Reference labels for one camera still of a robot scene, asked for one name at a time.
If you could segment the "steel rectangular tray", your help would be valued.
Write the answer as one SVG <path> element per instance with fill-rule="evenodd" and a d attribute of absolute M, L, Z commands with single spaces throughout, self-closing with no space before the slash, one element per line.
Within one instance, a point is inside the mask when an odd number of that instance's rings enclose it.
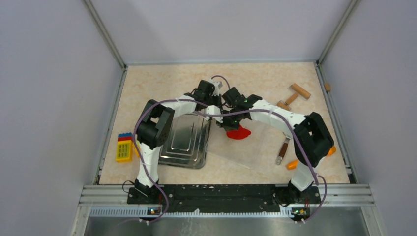
<path fill-rule="evenodd" d="M 197 114 L 185 114 L 173 120 L 170 136 L 159 154 L 160 165 L 200 169 L 206 163 L 205 147 L 210 122 Z"/>

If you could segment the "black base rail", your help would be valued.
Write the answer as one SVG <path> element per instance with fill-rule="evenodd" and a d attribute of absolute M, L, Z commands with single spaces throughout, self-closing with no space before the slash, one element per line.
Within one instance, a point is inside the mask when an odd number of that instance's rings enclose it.
<path fill-rule="evenodd" d="M 300 192 L 279 184 L 163 185 L 145 196 L 134 187 L 128 191 L 130 205 L 167 207 L 168 213 L 258 213 L 279 212 L 291 204 L 318 204 L 317 187 Z"/>

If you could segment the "aluminium frame rail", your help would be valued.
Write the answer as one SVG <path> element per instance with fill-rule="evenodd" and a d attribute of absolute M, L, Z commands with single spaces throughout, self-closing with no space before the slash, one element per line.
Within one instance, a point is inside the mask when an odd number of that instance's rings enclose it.
<path fill-rule="evenodd" d="M 371 189 L 367 184 L 323 184 L 303 192 L 285 184 L 166 184 L 143 194 L 130 184 L 87 185 L 78 204 L 73 236 L 85 233 L 89 217 L 123 217 L 145 223 L 168 218 L 278 218 L 304 223 L 357 207 L 366 232 L 384 236 Z"/>

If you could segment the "colourful toy block stack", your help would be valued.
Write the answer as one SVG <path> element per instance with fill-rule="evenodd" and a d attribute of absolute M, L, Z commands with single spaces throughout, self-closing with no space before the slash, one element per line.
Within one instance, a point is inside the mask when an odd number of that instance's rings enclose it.
<path fill-rule="evenodd" d="M 139 157 L 139 152 L 134 146 L 132 133 L 118 134 L 116 161 L 118 163 L 131 162 L 133 156 Z"/>

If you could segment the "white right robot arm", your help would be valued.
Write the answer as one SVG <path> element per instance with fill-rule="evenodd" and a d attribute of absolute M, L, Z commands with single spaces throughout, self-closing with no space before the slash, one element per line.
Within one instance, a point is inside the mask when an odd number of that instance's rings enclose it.
<path fill-rule="evenodd" d="M 334 146 L 334 140 L 322 116 L 316 112 L 309 115 L 290 112 L 273 105 L 257 95 L 245 97 L 235 87 L 222 95 L 229 111 L 224 111 L 223 126 L 237 129 L 243 119 L 270 125 L 282 131 L 294 142 L 298 165 L 288 189 L 289 198 L 301 203 L 308 197 L 308 187 L 318 183 L 315 169 Z"/>

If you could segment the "orange carrot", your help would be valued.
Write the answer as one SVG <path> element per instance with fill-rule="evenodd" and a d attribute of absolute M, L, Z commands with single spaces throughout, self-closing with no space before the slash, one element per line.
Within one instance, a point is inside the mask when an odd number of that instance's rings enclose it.
<path fill-rule="evenodd" d="M 336 151 L 337 151 L 336 146 L 333 146 L 333 147 L 329 150 L 329 152 L 327 153 L 326 157 L 328 157 L 328 156 L 332 156 L 333 154 L 335 154 L 335 153 L 336 153 Z M 288 164 L 286 165 L 287 170 L 294 170 L 294 169 L 296 169 L 296 167 L 297 167 L 297 165 L 298 165 L 298 162 L 299 162 L 298 160 L 294 160 L 294 161 L 292 161 L 292 162 L 288 163 Z"/>

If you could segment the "metal spatula wooden handle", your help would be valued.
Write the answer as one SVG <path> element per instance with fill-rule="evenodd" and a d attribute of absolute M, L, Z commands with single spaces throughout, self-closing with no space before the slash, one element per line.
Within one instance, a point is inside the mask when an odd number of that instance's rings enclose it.
<path fill-rule="evenodd" d="M 288 145 L 289 145 L 289 141 L 291 140 L 290 137 L 286 137 L 276 158 L 275 164 L 276 165 L 280 165 L 284 156 L 286 155 L 287 149 L 288 149 Z"/>

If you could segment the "red dough piece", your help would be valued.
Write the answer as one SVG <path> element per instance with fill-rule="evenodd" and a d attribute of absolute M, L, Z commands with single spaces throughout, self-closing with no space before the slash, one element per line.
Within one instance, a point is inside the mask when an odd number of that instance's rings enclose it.
<path fill-rule="evenodd" d="M 249 129 L 246 129 L 241 125 L 239 126 L 238 130 L 230 130 L 226 132 L 227 137 L 233 140 L 243 140 L 251 134 L 252 132 Z"/>

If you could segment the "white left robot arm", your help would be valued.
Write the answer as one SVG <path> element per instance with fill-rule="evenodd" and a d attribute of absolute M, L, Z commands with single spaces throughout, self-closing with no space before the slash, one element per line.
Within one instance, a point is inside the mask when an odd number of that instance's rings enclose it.
<path fill-rule="evenodd" d="M 135 148 L 139 151 L 141 166 L 135 179 L 135 189 L 145 203 L 157 199 L 158 162 L 161 147 L 170 136 L 173 120 L 208 106 L 221 105 L 222 82 L 201 80 L 192 92 L 178 98 L 156 101 L 151 99 L 137 121 L 134 134 Z"/>

